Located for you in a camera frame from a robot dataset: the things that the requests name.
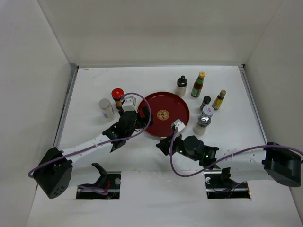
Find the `silver lid white jar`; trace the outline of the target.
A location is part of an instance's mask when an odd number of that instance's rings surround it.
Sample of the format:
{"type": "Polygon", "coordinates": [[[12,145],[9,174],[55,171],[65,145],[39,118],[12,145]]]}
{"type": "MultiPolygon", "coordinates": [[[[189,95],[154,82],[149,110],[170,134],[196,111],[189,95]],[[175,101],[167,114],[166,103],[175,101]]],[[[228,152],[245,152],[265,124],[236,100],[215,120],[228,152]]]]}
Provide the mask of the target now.
{"type": "Polygon", "coordinates": [[[107,98],[103,98],[98,103],[100,109],[102,110],[103,116],[108,121],[113,121],[115,119],[115,113],[113,107],[110,103],[110,100],[107,98]]]}

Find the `small dark spice jar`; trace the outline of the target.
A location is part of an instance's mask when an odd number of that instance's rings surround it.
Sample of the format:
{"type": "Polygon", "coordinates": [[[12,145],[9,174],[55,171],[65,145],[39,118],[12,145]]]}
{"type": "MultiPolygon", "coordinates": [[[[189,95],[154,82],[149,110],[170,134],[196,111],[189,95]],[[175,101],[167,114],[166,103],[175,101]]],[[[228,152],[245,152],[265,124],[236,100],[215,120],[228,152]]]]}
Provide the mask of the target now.
{"type": "Polygon", "coordinates": [[[203,108],[204,108],[206,105],[209,105],[210,102],[211,102],[211,97],[210,97],[210,96],[204,96],[204,97],[203,97],[203,101],[202,101],[201,106],[200,106],[200,111],[202,111],[203,108]]]}

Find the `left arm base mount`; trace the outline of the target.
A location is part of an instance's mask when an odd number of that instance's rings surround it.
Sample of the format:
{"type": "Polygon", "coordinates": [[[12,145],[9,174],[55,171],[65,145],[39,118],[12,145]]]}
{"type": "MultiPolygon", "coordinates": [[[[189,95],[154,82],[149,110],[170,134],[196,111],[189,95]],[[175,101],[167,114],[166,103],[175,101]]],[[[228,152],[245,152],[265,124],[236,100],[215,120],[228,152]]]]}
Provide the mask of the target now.
{"type": "Polygon", "coordinates": [[[121,172],[107,172],[100,164],[91,164],[98,171],[94,183],[84,183],[77,186],[78,200],[115,200],[120,198],[121,172]]]}

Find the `yellow label small bottle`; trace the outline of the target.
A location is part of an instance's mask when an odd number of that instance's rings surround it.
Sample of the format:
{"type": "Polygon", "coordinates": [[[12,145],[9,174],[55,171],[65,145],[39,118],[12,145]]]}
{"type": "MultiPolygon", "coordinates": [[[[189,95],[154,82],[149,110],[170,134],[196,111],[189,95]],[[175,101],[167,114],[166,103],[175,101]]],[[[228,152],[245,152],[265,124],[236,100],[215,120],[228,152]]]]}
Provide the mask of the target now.
{"type": "Polygon", "coordinates": [[[214,110],[218,110],[224,100],[224,97],[226,95],[226,91],[225,90],[221,90],[219,95],[217,96],[217,98],[214,100],[212,107],[214,108],[214,110]]]}

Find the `red lid sauce jar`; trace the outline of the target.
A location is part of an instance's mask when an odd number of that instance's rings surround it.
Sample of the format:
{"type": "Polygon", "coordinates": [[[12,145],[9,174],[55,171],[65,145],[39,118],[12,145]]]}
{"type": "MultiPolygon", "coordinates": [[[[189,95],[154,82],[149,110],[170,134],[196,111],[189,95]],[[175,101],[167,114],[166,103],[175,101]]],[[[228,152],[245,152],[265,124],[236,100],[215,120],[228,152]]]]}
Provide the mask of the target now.
{"type": "Polygon", "coordinates": [[[115,88],[111,92],[112,98],[115,101],[115,106],[118,110],[122,109],[121,97],[124,96],[124,91],[121,88],[115,88]]]}

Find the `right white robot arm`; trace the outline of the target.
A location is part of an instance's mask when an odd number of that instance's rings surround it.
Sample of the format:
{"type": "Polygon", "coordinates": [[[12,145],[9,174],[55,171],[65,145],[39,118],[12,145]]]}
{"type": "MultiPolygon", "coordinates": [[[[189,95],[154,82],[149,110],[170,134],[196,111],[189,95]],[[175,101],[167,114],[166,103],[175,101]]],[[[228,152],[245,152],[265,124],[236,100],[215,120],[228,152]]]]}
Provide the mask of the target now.
{"type": "Polygon", "coordinates": [[[178,153],[198,162],[202,171],[220,169],[220,183],[231,187],[251,180],[273,180],[287,187],[301,186],[303,153],[295,148],[267,143],[243,150],[220,150],[204,144],[196,136],[181,136],[182,123],[172,126],[173,134],[162,139],[156,147],[164,155],[178,153]]]}

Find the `clear dome salt grinder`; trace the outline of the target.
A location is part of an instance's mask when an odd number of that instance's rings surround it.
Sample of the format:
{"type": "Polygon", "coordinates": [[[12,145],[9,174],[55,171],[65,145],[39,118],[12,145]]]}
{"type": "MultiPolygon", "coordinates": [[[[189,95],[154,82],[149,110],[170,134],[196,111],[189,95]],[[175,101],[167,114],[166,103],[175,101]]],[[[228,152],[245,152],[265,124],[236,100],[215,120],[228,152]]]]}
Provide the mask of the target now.
{"type": "Polygon", "coordinates": [[[211,123],[211,117],[206,114],[201,114],[198,118],[198,122],[195,125],[193,131],[196,135],[202,136],[206,132],[206,128],[211,123]]]}

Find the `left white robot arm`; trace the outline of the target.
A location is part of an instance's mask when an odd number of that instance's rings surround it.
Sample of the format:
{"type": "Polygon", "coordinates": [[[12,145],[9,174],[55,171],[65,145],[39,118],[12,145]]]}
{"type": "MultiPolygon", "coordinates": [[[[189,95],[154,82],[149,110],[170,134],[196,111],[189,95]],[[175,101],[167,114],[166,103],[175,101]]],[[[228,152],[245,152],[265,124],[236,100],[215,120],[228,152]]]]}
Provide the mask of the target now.
{"type": "Polygon", "coordinates": [[[144,116],[140,116],[134,104],[136,95],[127,93],[123,96],[125,101],[117,123],[78,146],[63,150],[56,147],[49,149],[39,165],[28,173],[28,177],[37,182],[49,199],[57,198],[69,187],[72,169],[81,158],[100,151],[111,153],[121,148],[127,140],[143,133],[152,123],[152,110],[146,98],[143,98],[144,116]]]}

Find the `white lid red label jar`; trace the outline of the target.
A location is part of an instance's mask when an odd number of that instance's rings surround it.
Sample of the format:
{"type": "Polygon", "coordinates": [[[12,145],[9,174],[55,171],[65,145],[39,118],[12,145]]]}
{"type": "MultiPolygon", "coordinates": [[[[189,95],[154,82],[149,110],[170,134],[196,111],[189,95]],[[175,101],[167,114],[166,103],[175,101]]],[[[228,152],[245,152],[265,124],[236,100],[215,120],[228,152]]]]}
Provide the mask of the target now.
{"type": "Polygon", "coordinates": [[[212,117],[214,114],[214,108],[211,105],[205,105],[202,109],[202,114],[212,117]]]}

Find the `black cap white bottle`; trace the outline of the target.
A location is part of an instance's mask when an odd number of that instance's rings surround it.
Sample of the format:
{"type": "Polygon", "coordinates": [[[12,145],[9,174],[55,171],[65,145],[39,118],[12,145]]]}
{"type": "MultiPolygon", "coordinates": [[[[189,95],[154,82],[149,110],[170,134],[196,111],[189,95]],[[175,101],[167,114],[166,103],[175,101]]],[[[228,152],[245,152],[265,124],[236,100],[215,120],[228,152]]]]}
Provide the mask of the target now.
{"type": "Polygon", "coordinates": [[[182,75],[177,80],[175,94],[178,95],[179,97],[182,97],[185,95],[186,89],[187,89],[187,79],[184,75],[182,75]]]}

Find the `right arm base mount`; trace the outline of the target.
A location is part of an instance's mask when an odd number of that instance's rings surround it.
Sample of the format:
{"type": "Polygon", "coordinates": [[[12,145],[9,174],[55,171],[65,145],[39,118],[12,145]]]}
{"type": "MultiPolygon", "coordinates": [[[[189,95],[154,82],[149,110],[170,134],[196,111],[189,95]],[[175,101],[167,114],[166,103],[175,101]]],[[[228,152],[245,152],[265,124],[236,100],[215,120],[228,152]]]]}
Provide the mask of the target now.
{"type": "Polygon", "coordinates": [[[230,178],[230,168],[205,171],[205,187],[208,199],[250,199],[247,182],[236,182],[230,178]]]}

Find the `red chili sauce bottle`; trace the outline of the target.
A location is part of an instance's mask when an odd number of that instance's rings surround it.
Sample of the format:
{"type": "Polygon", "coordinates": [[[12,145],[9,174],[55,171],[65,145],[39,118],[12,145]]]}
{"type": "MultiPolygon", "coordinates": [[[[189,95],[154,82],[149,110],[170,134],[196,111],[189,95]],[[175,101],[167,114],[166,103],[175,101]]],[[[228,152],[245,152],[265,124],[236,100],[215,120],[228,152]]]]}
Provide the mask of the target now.
{"type": "Polygon", "coordinates": [[[198,77],[195,80],[192,91],[191,91],[192,97],[197,98],[200,96],[201,90],[203,88],[204,77],[205,77],[205,72],[203,72],[203,71],[199,72],[198,77]]]}

